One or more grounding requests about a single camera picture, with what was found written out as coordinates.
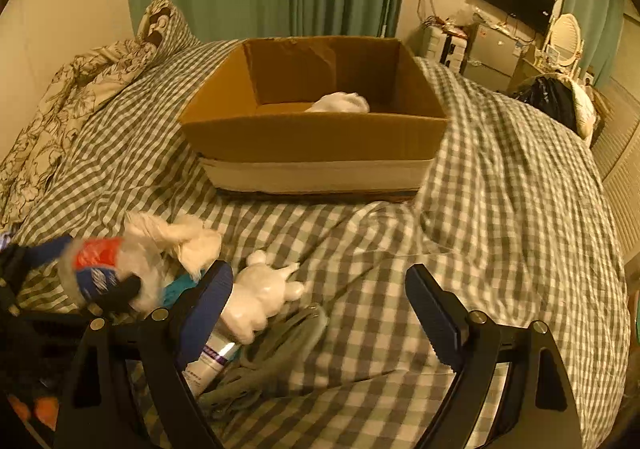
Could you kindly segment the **plastic bottle red blue label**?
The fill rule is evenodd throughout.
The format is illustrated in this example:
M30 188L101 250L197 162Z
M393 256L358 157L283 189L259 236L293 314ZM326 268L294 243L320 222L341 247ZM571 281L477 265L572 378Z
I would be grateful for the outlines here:
M163 259L157 247L129 237L73 239L58 258L58 279L65 294L77 306L110 291L134 275L141 289L131 301L138 313L160 305Z

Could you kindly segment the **teal plastic packet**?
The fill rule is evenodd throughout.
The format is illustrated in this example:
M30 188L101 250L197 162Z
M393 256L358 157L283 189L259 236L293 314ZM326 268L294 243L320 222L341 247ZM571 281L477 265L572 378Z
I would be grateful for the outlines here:
M194 289L198 284L185 273L174 281L171 281L163 288L162 296L160 296L160 305L170 308L178 301L180 295L188 290Z

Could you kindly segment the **white purple cream tube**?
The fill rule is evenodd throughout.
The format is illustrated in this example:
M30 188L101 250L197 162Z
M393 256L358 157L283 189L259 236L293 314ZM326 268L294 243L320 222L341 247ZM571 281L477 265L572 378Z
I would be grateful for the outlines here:
M192 395L198 398L238 354L240 345L229 333L214 328L198 359L189 362L182 375Z

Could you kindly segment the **white tissue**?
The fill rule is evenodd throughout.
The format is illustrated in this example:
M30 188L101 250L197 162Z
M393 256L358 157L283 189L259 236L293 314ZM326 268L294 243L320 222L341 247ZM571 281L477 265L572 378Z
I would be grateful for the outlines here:
M186 214L168 222L150 213L128 212L125 235L154 244L160 253L169 253L194 282L200 281L218 259L222 241L217 230L207 228L200 218Z

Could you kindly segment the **grey sock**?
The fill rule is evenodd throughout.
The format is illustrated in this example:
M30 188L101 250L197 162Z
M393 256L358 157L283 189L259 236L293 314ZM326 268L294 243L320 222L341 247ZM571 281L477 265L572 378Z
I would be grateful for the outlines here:
M308 357L327 324L326 312L318 303L274 322L253 344L242 347L218 384L198 398L201 409L220 419L255 406L276 390L280 377L287 377Z

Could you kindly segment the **white figurine toy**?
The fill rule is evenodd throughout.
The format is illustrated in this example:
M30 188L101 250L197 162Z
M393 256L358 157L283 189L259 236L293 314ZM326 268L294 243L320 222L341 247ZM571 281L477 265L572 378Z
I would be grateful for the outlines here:
M300 268L293 263L276 269L267 263L267 254L258 250L247 257L246 266L236 276L220 319L231 336L242 345L254 342L267 328L268 320L286 303L298 301L305 285L288 281Z

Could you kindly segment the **white sock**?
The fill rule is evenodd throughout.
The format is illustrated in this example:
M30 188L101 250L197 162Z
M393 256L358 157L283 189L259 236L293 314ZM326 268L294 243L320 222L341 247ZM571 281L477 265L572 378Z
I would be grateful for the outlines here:
M337 91L326 94L314 102L308 109L308 113L368 113L369 103L356 92Z

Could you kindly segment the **grey checkered duvet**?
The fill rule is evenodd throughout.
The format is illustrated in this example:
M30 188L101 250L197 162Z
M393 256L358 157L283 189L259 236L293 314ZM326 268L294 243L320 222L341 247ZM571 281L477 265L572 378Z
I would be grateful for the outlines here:
M178 117L230 51L228 42L178 51L94 114L16 241L117 235L127 212L147 210L200 217L232 266L259 249L274 265L299 263L326 331L258 403L213 421L229 448L411 447L452 377L406 299L413 264L496 322L546 322L582 443L599 446L623 398L629 313L614 218L584 144L530 106L423 62L449 125L412 202L228 200Z

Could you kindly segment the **checkered pillow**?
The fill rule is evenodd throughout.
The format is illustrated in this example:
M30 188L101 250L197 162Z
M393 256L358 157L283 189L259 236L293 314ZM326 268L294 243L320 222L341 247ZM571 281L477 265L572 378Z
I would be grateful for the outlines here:
M172 0L151 0L138 26L136 41L142 45L149 66L201 43Z

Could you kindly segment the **brown cardboard box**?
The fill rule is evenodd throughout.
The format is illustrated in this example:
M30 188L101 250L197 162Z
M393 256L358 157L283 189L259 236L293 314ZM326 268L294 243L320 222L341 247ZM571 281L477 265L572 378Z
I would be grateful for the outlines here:
M356 92L368 113L308 113ZM247 39L181 114L186 141L221 190L268 198L403 200L421 187L448 126L398 40Z

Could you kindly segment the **black bag on chair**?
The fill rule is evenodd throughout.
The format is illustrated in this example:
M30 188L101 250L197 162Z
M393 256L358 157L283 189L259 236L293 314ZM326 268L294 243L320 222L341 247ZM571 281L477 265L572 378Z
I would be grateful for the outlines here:
M533 106L578 134L572 88L556 77L539 75L526 79L511 90L509 96Z

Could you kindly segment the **grey cabinet under television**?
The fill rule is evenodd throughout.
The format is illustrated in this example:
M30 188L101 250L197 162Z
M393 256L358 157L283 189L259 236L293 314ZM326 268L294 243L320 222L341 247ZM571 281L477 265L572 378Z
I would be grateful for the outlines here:
M468 31L461 75L487 89L505 92L518 59L529 44L486 23L475 23L468 27Z

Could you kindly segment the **white oval vanity mirror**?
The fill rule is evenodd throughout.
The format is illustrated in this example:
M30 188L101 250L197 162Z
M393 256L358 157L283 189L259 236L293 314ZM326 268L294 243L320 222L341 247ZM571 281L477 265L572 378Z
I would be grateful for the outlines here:
M562 13L550 28L548 46L556 52L559 66L571 66L584 46L582 29L573 13Z

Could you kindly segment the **white drawer unit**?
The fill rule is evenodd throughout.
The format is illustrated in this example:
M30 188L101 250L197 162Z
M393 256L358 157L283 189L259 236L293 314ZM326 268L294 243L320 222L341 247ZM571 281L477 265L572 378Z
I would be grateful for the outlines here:
M429 25L423 30L419 56L438 62L449 70L459 73L467 44L468 39L462 33Z

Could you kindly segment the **green curtain right side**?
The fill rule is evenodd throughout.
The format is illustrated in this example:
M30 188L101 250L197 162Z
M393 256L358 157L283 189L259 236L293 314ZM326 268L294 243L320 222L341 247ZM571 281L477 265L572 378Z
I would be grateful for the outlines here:
M563 0L562 13L571 13L580 25L585 42L579 68L591 66L594 86L603 88L610 79L620 43L624 0Z

